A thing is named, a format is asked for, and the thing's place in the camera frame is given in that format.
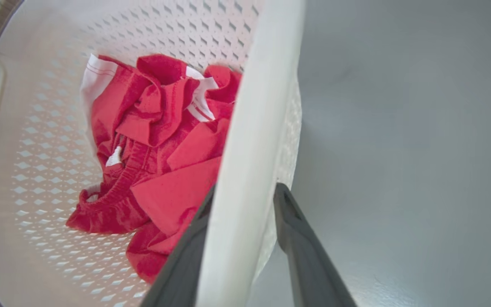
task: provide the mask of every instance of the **basket hole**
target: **basket hole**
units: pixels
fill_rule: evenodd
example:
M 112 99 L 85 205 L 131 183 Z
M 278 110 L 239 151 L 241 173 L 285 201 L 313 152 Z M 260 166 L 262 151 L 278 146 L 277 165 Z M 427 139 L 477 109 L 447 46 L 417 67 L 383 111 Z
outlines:
M 226 6 L 224 6 L 221 1 L 219 1 L 219 5 L 218 7 L 223 11 L 223 12 L 226 12 Z
M 239 11 L 242 12 L 242 7 L 238 4 L 238 2 L 234 1 L 234 7 Z

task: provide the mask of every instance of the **perforated basket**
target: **perforated basket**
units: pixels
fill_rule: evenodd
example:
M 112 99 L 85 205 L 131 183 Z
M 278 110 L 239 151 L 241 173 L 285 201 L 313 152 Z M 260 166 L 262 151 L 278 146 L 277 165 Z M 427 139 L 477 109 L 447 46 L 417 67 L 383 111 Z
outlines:
M 0 38 L 2 304 L 136 306 L 148 289 L 125 258 L 133 234 L 87 235 L 64 225 L 78 192 L 101 181 L 78 107 L 91 53 L 133 65 L 158 52 L 200 71 L 209 64 L 245 71 L 214 203 L 216 220 L 225 222 L 210 224 L 205 256 L 220 255 L 227 266 L 221 270 L 228 271 L 237 253 L 254 255 L 253 269 L 242 259 L 243 266 L 226 274 L 240 278 L 243 269 L 257 276 L 275 243 L 270 190 L 276 180 L 291 186 L 295 171 L 302 11 L 300 0 L 24 2 Z M 264 33 L 258 33 L 260 14 Z M 223 203 L 231 196 L 238 200 Z M 218 232 L 244 245 L 222 252 L 213 244 Z M 204 263 L 202 278 L 215 278 L 206 267 L 214 268 Z

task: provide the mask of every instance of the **red fabric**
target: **red fabric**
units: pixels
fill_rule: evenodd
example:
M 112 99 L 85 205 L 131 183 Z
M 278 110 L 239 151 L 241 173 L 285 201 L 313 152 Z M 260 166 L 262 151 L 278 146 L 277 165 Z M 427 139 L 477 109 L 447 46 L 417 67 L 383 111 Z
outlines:
M 215 183 L 240 74 L 209 66 L 219 89 L 205 94 L 216 120 L 199 122 L 186 108 L 199 85 L 187 65 L 164 55 L 119 65 L 92 107 L 92 130 L 103 182 L 83 190 L 66 225 L 89 233 L 137 229 L 127 257 L 138 275 L 154 282 L 210 187 Z M 105 166 L 121 147 L 121 163 Z M 88 202 L 96 195 L 97 200 Z

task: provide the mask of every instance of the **red clothing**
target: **red clothing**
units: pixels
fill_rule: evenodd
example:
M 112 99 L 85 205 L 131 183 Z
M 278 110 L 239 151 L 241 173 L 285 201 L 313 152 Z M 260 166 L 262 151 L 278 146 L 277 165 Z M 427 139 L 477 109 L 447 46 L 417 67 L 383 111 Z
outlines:
M 90 233 L 138 229 L 127 257 L 154 282 L 210 187 L 215 183 L 240 74 L 210 66 L 218 89 L 205 94 L 216 120 L 199 122 L 185 109 L 198 80 L 187 65 L 164 55 L 119 65 L 92 106 L 92 131 L 103 170 L 99 192 L 83 190 L 66 225 Z M 121 163 L 107 161 L 121 148 Z M 88 202 L 93 194 L 97 200 Z

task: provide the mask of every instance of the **gray surface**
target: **gray surface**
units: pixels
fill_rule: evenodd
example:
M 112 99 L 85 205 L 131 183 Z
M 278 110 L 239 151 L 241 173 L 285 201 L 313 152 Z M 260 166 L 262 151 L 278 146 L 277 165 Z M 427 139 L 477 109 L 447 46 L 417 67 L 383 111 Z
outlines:
M 491 305 L 491 1 L 312 0 L 293 193 L 362 307 Z M 250 307 L 291 306 L 279 248 Z

